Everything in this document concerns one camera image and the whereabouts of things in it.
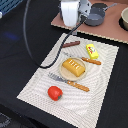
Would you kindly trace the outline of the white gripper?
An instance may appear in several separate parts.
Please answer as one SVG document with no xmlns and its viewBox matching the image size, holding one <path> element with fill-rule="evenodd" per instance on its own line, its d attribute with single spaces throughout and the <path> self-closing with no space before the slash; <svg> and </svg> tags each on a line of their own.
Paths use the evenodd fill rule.
<svg viewBox="0 0 128 128">
<path fill-rule="evenodd" d="M 89 16 L 91 3 L 89 0 L 61 0 L 60 9 L 64 24 L 67 27 L 74 27 L 80 16 Z"/>
</svg>

